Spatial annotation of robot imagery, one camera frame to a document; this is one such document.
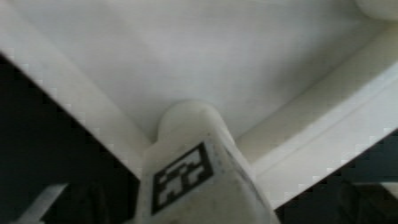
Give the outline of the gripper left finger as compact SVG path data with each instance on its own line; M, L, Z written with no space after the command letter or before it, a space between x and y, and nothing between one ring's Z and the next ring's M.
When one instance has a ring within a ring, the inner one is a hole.
M68 183L50 185L13 224L45 224L43 217L66 190Z

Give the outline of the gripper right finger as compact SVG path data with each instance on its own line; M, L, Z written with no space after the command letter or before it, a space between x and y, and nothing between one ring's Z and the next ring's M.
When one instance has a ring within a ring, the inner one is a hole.
M398 182L343 182L336 224L398 224Z

